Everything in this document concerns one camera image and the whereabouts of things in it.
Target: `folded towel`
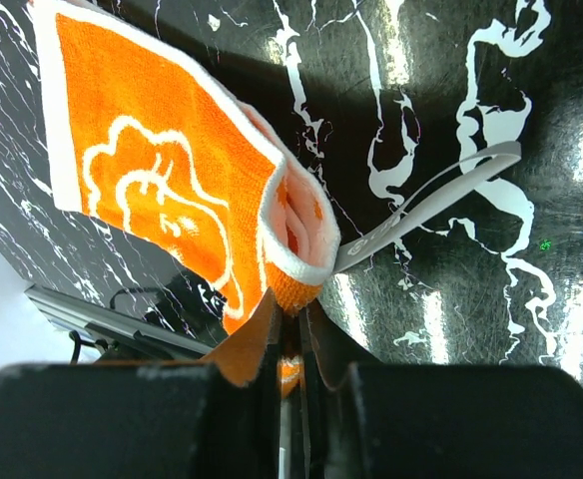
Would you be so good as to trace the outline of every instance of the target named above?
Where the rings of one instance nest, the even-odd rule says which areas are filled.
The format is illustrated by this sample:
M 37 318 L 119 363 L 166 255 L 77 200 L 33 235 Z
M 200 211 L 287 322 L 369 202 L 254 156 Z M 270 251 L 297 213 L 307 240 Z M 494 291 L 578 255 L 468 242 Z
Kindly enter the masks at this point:
M 35 0 L 54 202 L 151 241 L 206 279 L 233 333 L 266 289 L 288 313 L 331 274 L 320 184 L 197 62 L 85 1 Z

